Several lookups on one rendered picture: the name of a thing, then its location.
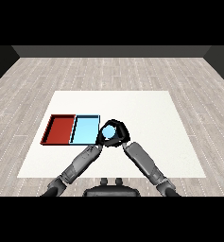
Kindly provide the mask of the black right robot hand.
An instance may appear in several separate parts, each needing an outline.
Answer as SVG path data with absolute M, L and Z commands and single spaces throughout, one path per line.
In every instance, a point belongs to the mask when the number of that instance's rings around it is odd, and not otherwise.
M 106 140 L 106 147 L 119 147 L 130 140 L 129 131 L 123 122 L 117 121 L 115 119 L 109 120 L 105 126 L 111 125 L 116 128 L 117 138 Z

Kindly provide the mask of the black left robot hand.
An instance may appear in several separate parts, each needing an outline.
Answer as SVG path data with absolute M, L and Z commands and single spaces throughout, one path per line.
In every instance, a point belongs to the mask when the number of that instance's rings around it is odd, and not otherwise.
M 99 131 L 97 137 L 96 137 L 96 141 L 95 141 L 95 144 L 97 146 L 103 146 L 106 139 L 103 137 L 102 135 L 102 130 L 105 128 L 106 126 L 102 127 L 101 130 Z

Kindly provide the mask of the small blue can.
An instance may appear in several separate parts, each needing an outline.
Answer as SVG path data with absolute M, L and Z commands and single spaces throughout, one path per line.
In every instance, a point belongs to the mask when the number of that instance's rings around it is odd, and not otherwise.
M 117 138 L 116 128 L 108 125 L 102 130 L 102 135 L 106 140 L 111 140 Z

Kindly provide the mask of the light blue shallow open box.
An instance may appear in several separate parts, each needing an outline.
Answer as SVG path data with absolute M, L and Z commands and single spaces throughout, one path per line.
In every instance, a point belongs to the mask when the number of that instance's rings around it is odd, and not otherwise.
M 72 127 L 69 144 L 71 146 L 94 145 L 99 132 L 98 114 L 78 114 Z

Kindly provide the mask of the red shallow open box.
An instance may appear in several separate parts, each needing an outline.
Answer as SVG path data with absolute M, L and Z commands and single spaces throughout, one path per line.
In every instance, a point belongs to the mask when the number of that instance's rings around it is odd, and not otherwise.
M 41 145 L 68 146 L 75 117 L 74 114 L 52 114 L 43 133 Z

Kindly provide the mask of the dark grey robot body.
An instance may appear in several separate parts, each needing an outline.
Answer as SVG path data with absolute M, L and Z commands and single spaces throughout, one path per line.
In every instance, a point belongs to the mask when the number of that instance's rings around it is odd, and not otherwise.
M 108 185 L 108 179 L 102 178 L 98 186 L 86 189 L 83 197 L 140 197 L 140 193 L 125 186 L 121 178 L 115 179 L 115 185 Z

